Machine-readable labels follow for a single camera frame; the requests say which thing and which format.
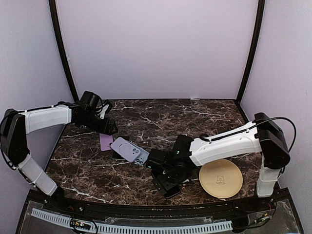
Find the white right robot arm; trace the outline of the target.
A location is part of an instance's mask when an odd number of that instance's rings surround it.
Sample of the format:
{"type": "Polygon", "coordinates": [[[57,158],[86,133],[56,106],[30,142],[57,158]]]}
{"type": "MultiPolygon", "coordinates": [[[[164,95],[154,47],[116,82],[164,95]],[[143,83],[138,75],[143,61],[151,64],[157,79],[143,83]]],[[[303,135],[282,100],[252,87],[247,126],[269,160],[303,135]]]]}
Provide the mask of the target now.
{"type": "Polygon", "coordinates": [[[201,134],[198,138],[179,135],[171,151],[152,149],[146,161],[151,169],[153,184],[166,198],[180,192],[179,184],[187,180],[194,167],[228,157],[261,153],[261,169],[256,183],[256,195],[249,200],[249,208],[260,211],[273,194],[275,183],[290,162],[288,146],[282,129],[265,113],[257,113],[254,120],[218,135],[201,134]]]}

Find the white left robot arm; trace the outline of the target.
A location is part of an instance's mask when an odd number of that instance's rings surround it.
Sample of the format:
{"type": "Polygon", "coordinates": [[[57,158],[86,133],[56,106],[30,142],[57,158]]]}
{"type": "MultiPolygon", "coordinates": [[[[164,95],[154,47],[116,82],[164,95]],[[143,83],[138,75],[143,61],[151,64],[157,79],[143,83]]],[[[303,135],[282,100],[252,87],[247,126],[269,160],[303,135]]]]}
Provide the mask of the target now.
{"type": "Polygon", "coordinates": [[[106,100],[101,107],[82,102],[59,102],[56,105],[29,110],[7,109],[0,123],[0,151],[12,170],[18,170],[34,187],[50,197],[50,205],[63,213],[69,202],[64,190],[35,161],[28,147],[27,136],[42,129],[74,123],[100,134],[117,133],[114,120],[106,117],[112,104],[106,100]]]}

